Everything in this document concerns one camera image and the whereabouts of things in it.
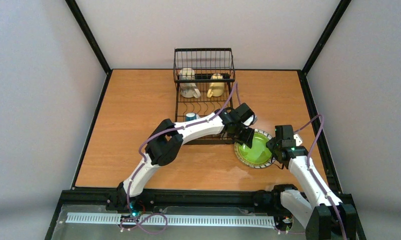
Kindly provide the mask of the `white floral mug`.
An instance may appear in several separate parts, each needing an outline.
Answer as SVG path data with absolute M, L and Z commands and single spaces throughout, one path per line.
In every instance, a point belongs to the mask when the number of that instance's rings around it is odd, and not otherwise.
M 184 98 L 200 98 L 201 93 L 197 84 L 194 82 L 196 79 L 195 71 L 192 68 L 182 68 L 178 73 L 178 79 L 182 82 L 180 84 L 180 94 Z

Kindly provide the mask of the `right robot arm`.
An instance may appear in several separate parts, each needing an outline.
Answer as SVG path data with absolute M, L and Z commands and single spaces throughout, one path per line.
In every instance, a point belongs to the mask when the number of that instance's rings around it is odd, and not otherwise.
M 303 189 L 284 189 L 279 194 L 280 204 L 302 224 L 308 240 L 329 240 L 336 233 L 345 240 L 356 239 L 355 207 L 344 203 L 325 183 L 308 150 L 297 144 L 291 125 L 277 125 L 274 131 L 266 147 Z

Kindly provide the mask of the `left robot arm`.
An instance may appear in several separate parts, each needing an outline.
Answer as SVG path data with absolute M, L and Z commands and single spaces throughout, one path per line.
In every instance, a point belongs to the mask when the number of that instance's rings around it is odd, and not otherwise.
M 172 163 L 181 147 L 209 135 L 225 134 L 249 148 L 253 144 L 256 114 L 246 104 L 237 108 L 217 109 L 209 115 L 185 122 L 163 120 L 151 136 L 139 147 L 141 160 L 131 175 L 122 181 L 117 191 L 123 197 L 140 195 L 158 168 Z

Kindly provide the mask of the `dark teal spotted bowl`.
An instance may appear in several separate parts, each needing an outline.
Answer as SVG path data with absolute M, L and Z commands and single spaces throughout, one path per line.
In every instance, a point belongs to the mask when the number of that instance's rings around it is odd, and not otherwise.
M 189 113 L 187 113 L 185 115 L 185 121 L 186 122 L 197 120 L 197 119 L 200 119 L 200 118 L 201 117 L 197 113 L 194 113 L 194 112 L 189 112 Z

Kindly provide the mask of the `black wire dish rack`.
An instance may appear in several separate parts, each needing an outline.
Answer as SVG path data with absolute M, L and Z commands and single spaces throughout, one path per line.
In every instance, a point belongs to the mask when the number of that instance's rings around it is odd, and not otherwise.
M 195 80 L 201 96 L 185 98 L 180 93 L 180 84 L 188 80 L 179 80 L 183 68 L 195 71 Z M 213 74 L 221 74 L 222 80 L 211 80 Z M 233 51 L 230 47 L 175 48 L 173 55 L 173 81 L 176 88 L 175 114 L 176 122 L 185 121 L 187 113 L 196 113 L 201 118 L 221 108 L 233 106 L 229 96 L 236 78 Z M 207 97 L 211 82 L 224 82 L 224 93 L 220 97 Z

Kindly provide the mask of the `yellow mug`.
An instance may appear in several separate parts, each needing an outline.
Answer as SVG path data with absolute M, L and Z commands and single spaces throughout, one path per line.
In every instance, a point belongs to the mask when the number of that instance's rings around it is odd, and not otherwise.
M 224 77 L 220 73 L 214 73 L 211 80 L 223 80 Z M 211 82 L 207 91 L 206 96 L 208 98 L 220 97 L 224 94 L 225 83 L 224 82 Z

